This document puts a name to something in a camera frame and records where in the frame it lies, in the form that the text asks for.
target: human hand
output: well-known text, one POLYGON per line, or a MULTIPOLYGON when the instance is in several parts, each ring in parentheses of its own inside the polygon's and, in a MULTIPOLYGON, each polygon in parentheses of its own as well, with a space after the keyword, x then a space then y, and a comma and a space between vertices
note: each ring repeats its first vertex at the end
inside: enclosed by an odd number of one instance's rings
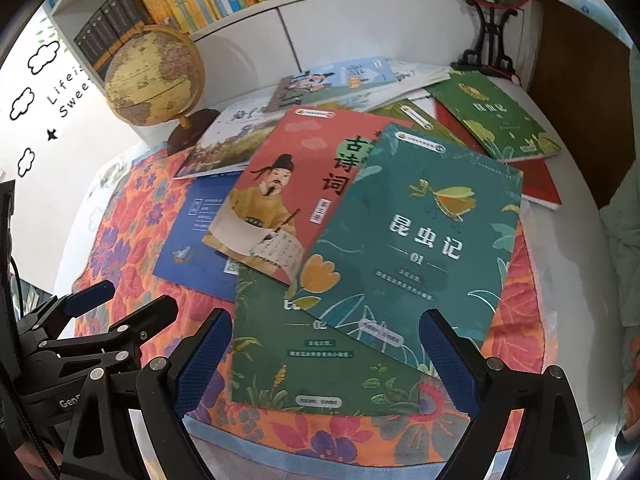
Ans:
MULTIPOLYGON (((56 464, 62 464, 62 455, 60 452, 48 445, 47 449, 49 449, 49 453, 56 464)), ((44 462, 31 442, 22 444, 15 451, 15 455, 33 480, 49 480, 49 475, 46 471, 47 467, 44 465, 44 462)))

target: red book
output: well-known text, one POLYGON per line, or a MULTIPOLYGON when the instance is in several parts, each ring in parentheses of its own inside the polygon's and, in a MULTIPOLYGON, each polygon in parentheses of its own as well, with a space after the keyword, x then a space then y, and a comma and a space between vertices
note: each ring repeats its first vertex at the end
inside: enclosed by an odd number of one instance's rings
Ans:
MULTIPOLYGON (((487 155, 488 153, 469 130, 466 129, 464 124, 457 120, 443 104, 435 99, 434 101, 438 122, 447 127, 449 131, 464 142, 470 150, 487 155)), ((522 183, 522 195, 524 198, 554 210, 562 205, 558 190, 543 158, 519 160, 509 162, 508 165, 524 172, 524 180, 522 183)))
POLYGON ((290 283, 382 130, 411 123, 291 108, 226 197, 202 241, 290 283))

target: orange tulip illustration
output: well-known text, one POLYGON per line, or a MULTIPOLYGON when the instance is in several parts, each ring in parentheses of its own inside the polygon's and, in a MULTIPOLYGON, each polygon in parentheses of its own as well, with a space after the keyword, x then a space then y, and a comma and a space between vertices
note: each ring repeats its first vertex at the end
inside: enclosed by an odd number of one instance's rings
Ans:
POLYGON ((334 272, 333 262, 324 261, 320 254, 312 254, 300 273, 300 286, 309 292, 321 294, 340 280, 340 272, 334 272))

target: globe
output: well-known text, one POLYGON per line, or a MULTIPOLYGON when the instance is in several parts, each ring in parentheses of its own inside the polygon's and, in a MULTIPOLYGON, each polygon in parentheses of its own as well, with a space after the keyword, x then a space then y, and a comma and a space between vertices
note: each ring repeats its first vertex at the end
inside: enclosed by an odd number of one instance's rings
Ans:
POLYGON ((204 65, 198 48, 181 32, 147 25, 113 57, 104 80, 114 113, 133 126, 180 119, 199 101, 204 65))

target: teal book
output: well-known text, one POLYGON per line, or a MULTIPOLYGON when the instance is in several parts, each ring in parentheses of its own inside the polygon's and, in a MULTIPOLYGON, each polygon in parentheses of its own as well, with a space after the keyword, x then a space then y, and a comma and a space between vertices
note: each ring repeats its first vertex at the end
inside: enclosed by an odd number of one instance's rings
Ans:
POLYGON ((325 415, 419 412, 420 372, 316 319, 293 292, 240 265, 233 402, 325 415))
POLYGON ((433 373, 418 320, 437 308, 480 347, 511 259, 521 191, 519 170, 389 124, 309 253, 292 300, 433 373))
POLYGON ((560 146, 522 107, 479 72, 449 72, 427 90, 503 162, 555 155, 560 146))

